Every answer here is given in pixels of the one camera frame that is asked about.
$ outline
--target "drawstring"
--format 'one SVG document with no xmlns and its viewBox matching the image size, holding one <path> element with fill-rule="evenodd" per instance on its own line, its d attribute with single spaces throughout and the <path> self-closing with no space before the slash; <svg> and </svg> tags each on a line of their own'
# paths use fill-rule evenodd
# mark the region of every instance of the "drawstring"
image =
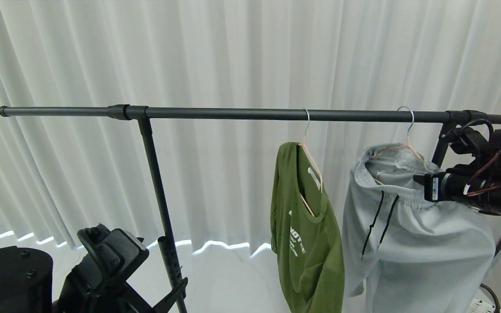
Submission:
<svg viewBox="0 0 501 313">
<path fill-rule="evenodd" d="M 390 214 L 388 215 L 388 219 L 386 221 L 386 227 L 384 227 L 384 232 L 382 232 L 382 236 L 380 237 L 380 242 L 378 242 L 378 248 L 380 248 L 380 244 L 382 244 L 382 240 L 384 239 L 384 236 L 386 235 L 386 231 L 388 230 L 388 227 L 390 226 L 391 215 L 394 212 L 394 208 L 395 208 L 395 205 L 397 204 L 398 199 L 399 199 L 399 196 L 396 196 L 394 202 L 391 205 Z M 382 197 L 380 198 L 380 204 L 378 204 L 378 210 L 376 211 L 376 215 L 374 215 L 374 219 L 372 220 L 372 224 L 369 226 L 368 234 L 366 235 L 366 240 L 364 240 L 364 244 L 362 246 L 361 260 L 364 257 L 364 250 L 366 250 L 366 244 L 368 243 L 368 238 L 370 237 L 370 234 L 372 233 L 372 228 L 374 228 L 374 224 L 376 223 L 376 219 L 378 218 L 378 214 L 380 214 L 380 209 L 382 208 L 383 201 L 384 201 L 384 192 L 382 192 Z"/>
<path fill-rule="evenodd" d="M 364 240 L 364 244 L 362 246 L 361 260 L 362 257 L 364 256 L 364 250 L 366 249 L 366 244 L 368 243 L 368 238 L 370 237 L 370 233 L 372 233 L 372 228 L 374 228 L 374 224 L 376 223 L 376 218 L 378 218 L 378 214 L 380 213 L 380 209 L 382 208 L 383 201 L 384 201 L 384 192 L 382 192 L 382 198 L 380 199 L 380 204 L 378 204 L 378 210 L 376 211 L 376 215 L 374 215 L 374 220 L 372 220 L 372 224 L 368 229 L 368 235 L 366 235 L 366 239 Z"/>
<path fill-rule="evenodd" d="M 384 235 L 386 234 L 386 230 L 388 230 L 388 226 L 390 226 L 390 218 L 391 218 L 392 213 L 394 212 L 395 204 L 397 203 L 398 199 L 399 199 L 399 196 L 396 196 L 394 202 L 391 204 L 390 214 L 388 215 L 388 220 L 386 221 L 386 227 L 384 227 L 384 232 L 382 232 L 382 236 L 380 236 L 380 242 L 378 242 L 378 248 L 380 248 L 380 244 L 382 244 L 382 239 L 384 239 Z"/>
</svg>

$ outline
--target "garment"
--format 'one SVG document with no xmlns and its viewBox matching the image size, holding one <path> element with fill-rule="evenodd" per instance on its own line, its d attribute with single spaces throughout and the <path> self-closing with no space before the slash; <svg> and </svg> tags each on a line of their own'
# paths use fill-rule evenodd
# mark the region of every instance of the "garment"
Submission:
<svg viewBox="0 0 501 313">
<path fill-rule="evenodd" d="M 463 204 L 425 201 L 413 174 L 441 170 L 411 150 L 374 160 L 400 145 L 367 148 L 351 171 L 342 225 L 346 296 L 362 293 L 366 279 L 368 313 L 465 313 L 494 256 L 491 228 Z"/>
<path fill-rule="evenodd" d="M 340 231 L 320 177 L 298 143 L 278 151 L 270 222 L 291 312 L 340 313 L 345 281 Z"/>
</svg>

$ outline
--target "curtain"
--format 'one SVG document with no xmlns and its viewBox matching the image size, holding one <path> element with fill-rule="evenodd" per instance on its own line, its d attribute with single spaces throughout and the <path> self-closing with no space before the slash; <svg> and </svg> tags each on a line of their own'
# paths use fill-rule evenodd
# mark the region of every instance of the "curtain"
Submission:
<svg viewBox="0 0 501 313">
<path fill-rule="evenodd" d="M 501 1 L 0 2 L 0 106 L 117 103 L 501 113 Z M 176 240 L 270 241 L 277 148 L 306 122 L 152 125 Z M 358 154 L 408 126 L 311 123 L 340 220 Z M 412 129 L 428 158 L 439 127 Z M 0 117 L 0 233 L 75 246 L 98 222 L 163 234 L 137 123 Z"/>
</svg>

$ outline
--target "clothes hanger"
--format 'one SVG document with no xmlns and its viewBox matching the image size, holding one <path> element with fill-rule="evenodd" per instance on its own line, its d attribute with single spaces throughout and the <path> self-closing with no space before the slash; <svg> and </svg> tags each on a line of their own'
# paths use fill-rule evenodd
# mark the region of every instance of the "clothes hanger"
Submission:
<svg viewBox="0 0 501 313">
<path fill-rule="evenodd" d="M 398 107 L 397 111 L 401 110 L 403 107 L 405 107 L 405 109 L 408 109 L 409 112 L 411 112 L 411 125 L 409 125 L 409 128 L 407 129 L 407 144 L 399 146 L 399 147 L 392 147 L 392 148 L 387 148 L 387 149 L 378 151 L 378 153 L 373 158 L 374 160 L 376 160 L 382 153 L 384 153 L 386 151 L 409 148 L 409 150 L 411 150 L 421 162 L 424 162 L 423 157 L 421 157 L 421 155 L 419 153 L 417 153 L 417 151 L 415 151 L 415 149 L 411 146 L 411 136 L 409 135 L 409 133 L 411 132 L 411 128 L 413 127 L 413 124 L 415 123 L 415 114 L 413 113 L 413 111 L 411 109 L 409 109 L 409 107 L 406 107 L 405 105 Z"/>
<path fill-rule="evenodd" d="M 312 155 L 311 153 L 308 151 L 308 148 L 307 148 L 307 145 L 306 145 L 306 141 L 307 141 L 307 131 L 308 131 L 308 128 L 311 126 L 311 116 L 310 114 L 308 113 L 308 110 L 307 109 L 304 109 L 304 111 L 307 113 L 307 119 L 308 119 L 308 123 L 307 123 L 307 127 L 304 129 L 304 136 L 303 136 L 303 142 L 302 143 L 298 143 L 298 145 L 300 145 L 301 147 L 303 147 L 303 151 L 304 151 L 304 154 L 307 155 L 307 158 L 309 161 L 311 161 L 312 163 L 312 167 L 314 167 L 314 170 L 316 171 L 316 173 L 318 173 L 318 178 L 320 179 L 320 191 L 322 192 L 322 186 L 323 186 L 323 182 L 322 182 L 322 173 L 320 172 L 320 169 L 318 168 L 318 166 L 316 165 L 316 162 L 314 161 L 314 158 L 312 158 Z M 310 206 L 308 205 L 307 201 L 304 199 L 304 196 L 303 194 L 300 194 L 301 195 L 301 199 L 303 200 L 303 203 L 304 205 L 306 206 L 308 212 L 314 216 L 314 212 L 312 212 L 312 209 L 310 208 Z"/>
</svg>

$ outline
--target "metal hook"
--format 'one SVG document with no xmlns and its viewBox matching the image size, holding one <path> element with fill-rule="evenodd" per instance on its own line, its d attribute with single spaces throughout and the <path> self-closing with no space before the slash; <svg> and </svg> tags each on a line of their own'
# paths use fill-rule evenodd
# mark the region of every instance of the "metal hook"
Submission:
<svg viewBox="0 0 501 313">
<path fill-rule="evenodd" d="M 404 107 L 405 107 L 405 109 L 408 109 L 409 112 L 411 112 L 411 125 L 409 125 L 409 128 L 407 129 L 407 137 L 409 137 L 409 133 L 411 131 L 411 128 L 413 127 L 413 124 L 415 123 L 415 114 L 413 113 L 412 109 L 409 109 L 409 107 L 406 107 L 405 105 L 398 107 L 397 111 L 401 110 Z"/>
<path fill-rule="evenodd" d="M 304 129 L 304 136 L 306 137 L 308 128 L 311 126 L 311 115 L 308 113 L 307 109 L 303 109 L 303 110 L 307 113 L 307 119 L 308 119 L 307 127 Z"/>
</svg>

